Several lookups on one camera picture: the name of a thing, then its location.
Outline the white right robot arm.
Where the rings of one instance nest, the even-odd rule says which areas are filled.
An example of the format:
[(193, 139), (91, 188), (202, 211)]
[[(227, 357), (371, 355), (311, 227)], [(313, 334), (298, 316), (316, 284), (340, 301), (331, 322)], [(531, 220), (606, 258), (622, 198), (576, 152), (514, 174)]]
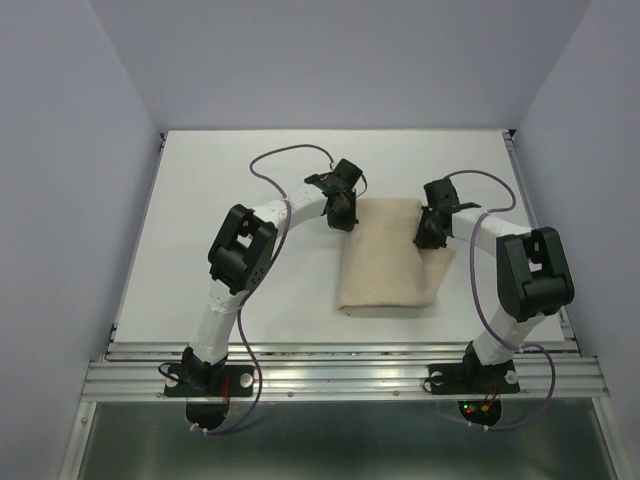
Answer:
[[(513, 359), (524, 341), (545, 318), (571, 303), (575, 288), (558, 231), (534, 229), (496, 216), (502, 208), (484, 211), (463, 203), (452, 180), (445, 177), (424, 186), (414, 243), (436, 250), (455, 238), (469, 243), (471, 292), (484, 331), (472, 341), (460, 366), (463, 384), (482, 390), (496, 378), (497, 366)], [(492, 318), (483, 313), (477, 285), (475, 254), (481, 250), (496, 262), (499, 307)]]

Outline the beige cloth drape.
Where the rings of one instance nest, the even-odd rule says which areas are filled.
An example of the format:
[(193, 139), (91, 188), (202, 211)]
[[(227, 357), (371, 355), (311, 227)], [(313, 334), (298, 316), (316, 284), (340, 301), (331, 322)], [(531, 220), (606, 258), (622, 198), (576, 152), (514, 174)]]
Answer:
[(414, 244), (421, 203), (369, 198), (357, 205), (358, 224), (341, 256), (336, 309), (360, 318), (417, 318), (436, 303), (455, 259), (447, 247)]

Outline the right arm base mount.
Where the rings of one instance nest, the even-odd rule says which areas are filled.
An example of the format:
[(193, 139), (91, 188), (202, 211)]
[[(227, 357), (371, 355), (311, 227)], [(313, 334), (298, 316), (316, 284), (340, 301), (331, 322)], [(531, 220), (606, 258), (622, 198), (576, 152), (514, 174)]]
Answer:
[(501, 395), (520, 392), (512, 360), (483, 365), (471, 344), (459, 363), (432, 363), (422, 388), (436, 396), (463, 396), (458, 409), (472, 425), (495, 427), (502, 415)]

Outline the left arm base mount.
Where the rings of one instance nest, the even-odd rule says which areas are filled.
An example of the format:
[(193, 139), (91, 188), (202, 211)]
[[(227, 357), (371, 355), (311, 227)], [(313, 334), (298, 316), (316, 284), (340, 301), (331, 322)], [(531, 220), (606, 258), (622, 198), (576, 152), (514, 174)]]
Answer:
[[(201, 361), (187, 347), (180, 361), (163, 362), (157, 371), (164, 379), (163, 395), (185, 399), (185, 417), (192, 431), (203, 435), (230, 434), (253, 412), (261, 392), (256, 364), (228, 364), (227, 358), (215, 364)], [(233, 399), (250, 399), (249, 409), (231, 418)]]

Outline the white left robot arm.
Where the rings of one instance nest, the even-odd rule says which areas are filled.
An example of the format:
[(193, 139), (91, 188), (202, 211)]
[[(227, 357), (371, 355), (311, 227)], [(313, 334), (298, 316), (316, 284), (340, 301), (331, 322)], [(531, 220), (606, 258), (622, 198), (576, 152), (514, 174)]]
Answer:
[(342, 159), (333, 170), (307, 177), (274, 201), (231, 207), (208, 252), (208, 304), (181, 359), (188, 382), (199, 393), (221, 386), (237, 312), (271, 269), (276, 242), (295, 226), (322, 216), (331, 229), (352, 231), (358, 223), (356, 183), (362, 176), (359, 167)]

